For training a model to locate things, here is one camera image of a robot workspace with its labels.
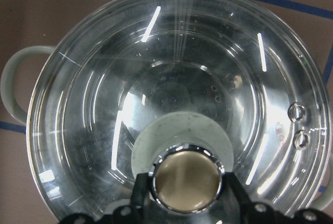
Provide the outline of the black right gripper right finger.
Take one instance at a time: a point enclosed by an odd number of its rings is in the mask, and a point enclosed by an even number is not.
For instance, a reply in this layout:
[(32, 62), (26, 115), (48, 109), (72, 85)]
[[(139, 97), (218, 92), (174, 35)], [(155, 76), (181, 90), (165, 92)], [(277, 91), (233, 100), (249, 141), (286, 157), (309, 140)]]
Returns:
[(233, 223), (332, 223), (332, 217), (314, 208), (298, 210), (288, 217), (269, 204), (253, 202), (233, 172), (221, 179), (221, 200)]

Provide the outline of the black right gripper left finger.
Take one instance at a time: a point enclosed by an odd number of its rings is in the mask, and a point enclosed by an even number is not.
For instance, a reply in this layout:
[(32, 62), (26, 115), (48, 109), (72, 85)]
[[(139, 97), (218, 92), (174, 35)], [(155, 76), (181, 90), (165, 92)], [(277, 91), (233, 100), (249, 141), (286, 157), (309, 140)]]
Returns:
[(149, 175), (140, 173), (136, 176), (130, 203), (117, 207), (112, 214), (103, 215), (94, 220), (87, 214), (70, 214), (59, 223), (144, 223), (144, 205), (149, 195)]

